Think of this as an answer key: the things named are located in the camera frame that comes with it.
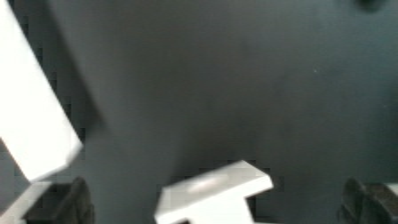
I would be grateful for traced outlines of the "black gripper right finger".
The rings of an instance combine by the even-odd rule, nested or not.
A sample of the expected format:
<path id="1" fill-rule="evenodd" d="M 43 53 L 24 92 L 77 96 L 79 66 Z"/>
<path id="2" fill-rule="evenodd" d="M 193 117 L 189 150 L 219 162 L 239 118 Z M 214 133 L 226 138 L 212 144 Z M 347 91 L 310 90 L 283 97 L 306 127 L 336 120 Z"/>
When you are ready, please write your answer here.
<path id="1" fill-rule="evenodd" d="M 338 220 L 342 224 L 398 224 L 398 183 L 347 180 Z"/>

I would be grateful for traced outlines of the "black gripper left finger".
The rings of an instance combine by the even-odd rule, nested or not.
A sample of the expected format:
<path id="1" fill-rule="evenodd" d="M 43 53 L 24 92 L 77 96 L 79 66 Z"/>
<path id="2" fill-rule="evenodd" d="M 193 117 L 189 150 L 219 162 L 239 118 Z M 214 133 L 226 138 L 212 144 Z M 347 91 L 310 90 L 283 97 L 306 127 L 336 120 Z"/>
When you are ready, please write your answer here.
<path id="1" fill-rule="evenodd" d="M 95 204 L 86 179 L 54 183 L 29 212 L 27 224 L 97 224 Z"/>

